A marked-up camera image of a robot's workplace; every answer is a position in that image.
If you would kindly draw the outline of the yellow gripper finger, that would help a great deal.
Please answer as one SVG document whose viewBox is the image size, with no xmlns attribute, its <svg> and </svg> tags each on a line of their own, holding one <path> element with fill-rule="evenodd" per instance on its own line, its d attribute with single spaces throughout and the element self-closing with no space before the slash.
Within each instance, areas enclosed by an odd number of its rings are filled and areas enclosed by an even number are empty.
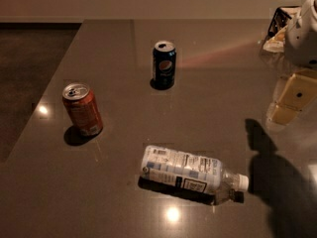
<svg viewBox="0 0 317 238">
<path fill-rule="evenodd" d="M 272 95 L 272 102 L 268 106 L 266 113 L 266 120 L 268 123 L 285 126 L 298 115 L 298 111 L 295 111 L 289 107 L 285 107 L 279 103 L 279 98 L 282 95 L 286 83 L 287 79 L 285 77 L 280 77 L 276 83 Z"/>
<path fill-rule="evenodd" d="M 286 82 L 278 97 L 279 106 L 301 111 L 317 97 L 317 71 L 302 69 Z"/>
</svg>

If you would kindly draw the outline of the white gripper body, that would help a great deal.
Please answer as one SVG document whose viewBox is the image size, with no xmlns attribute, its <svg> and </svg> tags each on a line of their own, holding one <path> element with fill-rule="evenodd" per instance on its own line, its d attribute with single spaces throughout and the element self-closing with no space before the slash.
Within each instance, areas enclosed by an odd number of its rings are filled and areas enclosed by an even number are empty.
<svg viewBox="0 0 317 238">
<path fill-rule="evenodd" d="M 306 0 L 289 21 L 284 54 L 295 65 L 317 67 L 317 0 Z"/>
</svg>

